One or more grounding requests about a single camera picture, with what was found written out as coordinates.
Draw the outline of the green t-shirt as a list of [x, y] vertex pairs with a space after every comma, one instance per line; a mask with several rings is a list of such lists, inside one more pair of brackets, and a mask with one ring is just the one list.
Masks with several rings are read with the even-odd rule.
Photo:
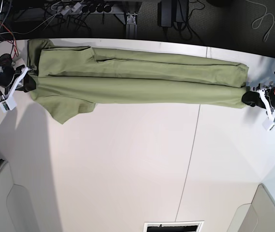
[[32, 99], [63, 124], [97, 104], [188, 103], [243, 108], [248, 67], [196, 56], [28, 41]]

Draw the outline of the grey partition right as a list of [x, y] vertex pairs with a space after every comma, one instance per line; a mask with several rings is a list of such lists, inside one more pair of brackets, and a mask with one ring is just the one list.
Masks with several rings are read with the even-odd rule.
[[237, 208], [227, 232], [275, 232], [275, 200], [264, 184], [251, 203]]

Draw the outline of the grey partition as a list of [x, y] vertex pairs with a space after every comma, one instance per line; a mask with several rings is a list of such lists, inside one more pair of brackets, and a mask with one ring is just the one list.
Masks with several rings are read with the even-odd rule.
[[0, 164], [0, 232], [39, 232], [29, 191], [13, 181], [10, 165]]
[[251, 203], [237, 208], [227, 232], [275, 232], [275, 200], [264, 184]]

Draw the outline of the black power strip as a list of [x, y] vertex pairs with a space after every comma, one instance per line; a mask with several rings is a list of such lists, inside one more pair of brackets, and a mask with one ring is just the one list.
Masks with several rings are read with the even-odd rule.
[[81, 1], [81, 11], [83, 13], [110, 13], [114, 3], [108, 1]]

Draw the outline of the grey partition left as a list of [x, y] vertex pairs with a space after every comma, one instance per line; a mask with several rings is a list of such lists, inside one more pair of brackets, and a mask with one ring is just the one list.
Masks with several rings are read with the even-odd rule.
[[29, 191], [13, 181], [10, 165], [0, 164], [0, 232], [39, 232]]

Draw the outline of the white vent slot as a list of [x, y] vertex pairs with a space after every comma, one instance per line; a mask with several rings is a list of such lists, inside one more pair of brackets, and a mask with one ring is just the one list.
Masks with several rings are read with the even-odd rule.
[[204, 221], [145, 222], [143, 232], [200, 232]]

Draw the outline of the aluminium frame post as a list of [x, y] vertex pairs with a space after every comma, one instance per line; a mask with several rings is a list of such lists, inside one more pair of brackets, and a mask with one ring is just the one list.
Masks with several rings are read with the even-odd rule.
[[126, 38], [137, 38], [137, 14], [126, 14]]

